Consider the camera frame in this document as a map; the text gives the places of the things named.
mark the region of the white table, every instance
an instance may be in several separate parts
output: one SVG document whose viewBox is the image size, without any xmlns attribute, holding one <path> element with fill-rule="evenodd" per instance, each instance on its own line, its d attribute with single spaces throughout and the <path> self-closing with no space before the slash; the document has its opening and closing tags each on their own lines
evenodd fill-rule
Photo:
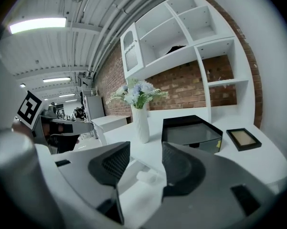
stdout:
<svg viewBox="0 0 287 229">
<path fill-rule="evenodd" d="M 142 144 L 136 137 L 133 124 L 120 127 L 113 131 L 105 133 L 108 144 L 130 141 L 130 155 L 165 176 L 165 170 L 162 165 L 162 120 L 168 117 L 178 117 L 186 115 L 197 115 L 202 119 L 207 118 L 206 108 L 194 108 L 189 110 L 168 110 L 150 111 L 148 117 L 150 141 Z M 225 116 L 218 118 L 214 123 L 215 127 L 223 131 L 221 150 L 216 155 L 226 157 L 250 172 L 264 184 L 273 184 L 287 177 L 287 161 L 278 150 L 278 148 L 253 124 L 247 123 L 238 115 Z M 246 128 L 261 143 L 260 148 L 239 152 L 230 137 L 227 135 L 227 129 Z"/>
<path fill-rule="evenodd" d="M 107 115 L 97 119 L 91 120 L 94 124 L 97 136 L 102 145 L 107 145 L 107 141 L 104 137 L 104 133 L 127 125 L 126 118 L 130 116 L 123 115 Z"/>
</svg>

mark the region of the desk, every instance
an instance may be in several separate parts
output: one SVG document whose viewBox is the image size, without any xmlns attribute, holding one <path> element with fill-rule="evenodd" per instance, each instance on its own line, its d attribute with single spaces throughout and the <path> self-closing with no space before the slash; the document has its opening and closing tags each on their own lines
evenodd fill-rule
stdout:
<svg viewBox="0 0 287 229">
<path fill-rule="evenodd" d="M 132 123 L 106 132 L 104 135 L 108 144 L 130 141 L 130 155 L 133 158 L 160 174 L 165 175 L 165 170 L 161 162 L 161 133 L 163 119 L 168 118 L 168 116 L 179 117 L 190 114 L 206 119 L 207 110 L 206 108 L 194 108 L 189 110 L 189 112 L 169 110 L 167 114 L 163 111 L 150 112 L 153 113 L 148 117 L 150 130 L 150 140 L 148 143 L 142 144 L 138 141 Z M 223 131 L 221 150 L 219 153 L 216 153 L 216 155 L 226 157 L 236 162 L 264 184 L 273 184 L 287 177 L 286 159 L 278 148 L 253 124 L 249 124 L 238 115 L 218 118 L 212 124 Z M 262 146 L 260 148 L 238 152 L 226 133 L 227 129 L 234 128 L 246 128 L 262 143 Z"/>
</svg>

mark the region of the red brick wall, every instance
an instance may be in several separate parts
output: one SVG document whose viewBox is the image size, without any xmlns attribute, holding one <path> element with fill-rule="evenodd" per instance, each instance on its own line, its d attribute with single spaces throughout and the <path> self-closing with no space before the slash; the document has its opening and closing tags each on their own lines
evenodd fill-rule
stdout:
<svg viewBox="0 0 287 229">
<path fill-rule="evenodd" d="M 124 84 L 126 81 L 123 72 L 121 46 L 120 43 L 117 43 L 95 80 L 98 94 L 102 96 L 105 115 L 129 115 L 132 117 L 130 106 L 122 102 L 114 101 L 106 105 L 110 94 Z"/>
<path fill-rule="evenodd" d="M 234 75 L 226 55 L 203 60 L 209 82 L 233 79 Z M 167 99 L 150 102 L 150 110 L 205 107 L 202 75 L 197 61 L 180 65 L 146 80 L 156 88 L 168 91 Z M 237 103 L 235 86 L 210 88 L 211 106 Z"/>
<path fill-rule="evenodd" d="M 262 120 L 262 86 L 259 70 L 255 61 L 255 56 L 250 46 L 245 40 L 238 25 L 229 14 L 214 0 L 207 0 L 212 4 L 230 24 L 237 37 L 239 38 L 246 56 L 248 58 L 254 85 L 255 85 L 255 125 L 259 128 Z M 232 79 L 233 73 L 227 56 L 220 56 L 203 60 L 207 72 L 208 81 Z M 150 110 L 192 108 L 206 106 L 202 77 L 197 62 L 190 62 L 147 79 L 155 87 L 168 91 L 167 99 L 153 101 L 150 103 Z M 102 66 L 95 85 L 99 94 L 103 98 L 106 115 L 130 115 L 131 108 L 123 103 L 114 102 L 106 105 L 105 101 L 110 94 L 121 85 L 126 84 L 123 73 L 120 43 L 114 48 L 105 64 Z M 230 85 L 210 88 L 212 106 L 236 104 L 235 86 Z"/>
</svg>

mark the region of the ceiling pipe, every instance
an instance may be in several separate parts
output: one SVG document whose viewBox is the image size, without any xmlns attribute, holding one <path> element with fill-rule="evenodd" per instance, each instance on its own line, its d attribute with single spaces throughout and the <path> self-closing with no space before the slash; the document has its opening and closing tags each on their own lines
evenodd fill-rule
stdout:
<svg viewBox="0 0 287 229">
<path fill-rule="evenodd" d="M 146 7 L 149 3 L 151 3 L 152 0 L 148 0 L 146 1 L 143 5 L 140 6 L 139 9 L 137 9 L 137 11 L 141 11 L 144 7 Z M 115 34 L 115 36 L 112 37 L 111 41 L 109 42 L 109 44 L 107 45 L 106 49 L 103 51 L 103 54 L 100 58 L 100 60 L 97 62 L 96 64 L 96 68 L 94 70 L 94 73 L 97 72 L 97 69 L 99 68 L 100 63 L 102 62 L 102 60 L 104 59 L 104 56 L 106 55 L 106 53 L 108 52 L 109 48 L 113 45 L 116 44 L 117 40 L 119 40 L 118 35 L 124 30 L 124 28 L 129 24 L 129 21 L 132 20 L 138 13 L 134 13 L 132 14 L 127 21 L 120 27 L 120 29 L 117 31 L 117 33 Z"/>
<path fill-rule="evenodd" d="M 113 35 L 113 33 L 115 31 L 117 31 L 117 28 L 118 26 L 122 23 L 122 21 L 125 19 L 125 17 L 127 17 L 131 12 L 132 10 L 137 6 L 139 5 L 143 0 L 135 0 L 132 4 L 129 5 L 129 7 L 124 10 L 125 13 L 123 13 L 119 18 L 118 20 L 115 22 L 114 26 L 111 28 L 110 32 L 107 34 L 107 36 L 105 37 L 104 41 L 103 41 L 103 45 L 102 45 L 102 48 L 101 50 L 99 50 L 99 53 L 97 54 L 96 56 L 96 59 L 95 59 L 95 65 L 93 66 L 92 68 L 92 71 L 95 71 L 95 68 L 97 66 L 97 63 L 99 63 L 99 59 L 100 59 L 100 56 L 101 56 L 101 53 L 103 51 L 103 49 L 106 47 L 109 39 L 111 38 L 111 36 Z"/>
<path fill-rule="evenodd" d="M 96 55 L 96 51 L 105 35 L 105 32 L 107 31 L 108 27 L 110 26 L 110 24 L 114 21 L 115 17 L 120 13 L 120 11 L 123 9 L 123 7 L 131 0 L 122 0 L 117 6 L 116 9 L 114 10 L 114 12 L 110 15 L 110 17 L 108 18 L 108 20 L 106 21 L 104 27 L 101 30 L 101 33 L 99 34 L 99 37 L 96 41 L 96 45 L 94 47 L 94 50 L 92 52 L 90 61 L 89 61 L 89 65 L 88 65 L 88 71 L 91 70 L 91 66 L 92 66 L 92 62 L 94 60 L 94 57 Z"/>
<path fill-rule="evenodd" d="M 86 10 L 86 7 L 87 7 L 87 4 L 89 3 L 90 0 L 83 0 L 83 2 L 81 3 L 81 7 L 79 9 L 79 14 L 80 16 L 76 18 L 76 21 L 75 22 L 81 22 L 81 19 L 83 18 L 84 16 L 84 13 L 85 13 L 85 10 Z"/>
</svg>

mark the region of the white vase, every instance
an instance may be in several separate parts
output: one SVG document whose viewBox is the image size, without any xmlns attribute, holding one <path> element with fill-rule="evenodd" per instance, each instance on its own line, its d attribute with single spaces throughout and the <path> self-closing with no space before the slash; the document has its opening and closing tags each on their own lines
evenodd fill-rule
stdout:
<svg viewBox="0 0 287 229">
<path fill-rule="evenodd" d="M 140 142 L 147 143 L 149 141 L 149 123 L 147 111 L 145 108 L 136 109 L 134 106 L 132 106 L 132 113 L 137 137 Z"/>
</svg>

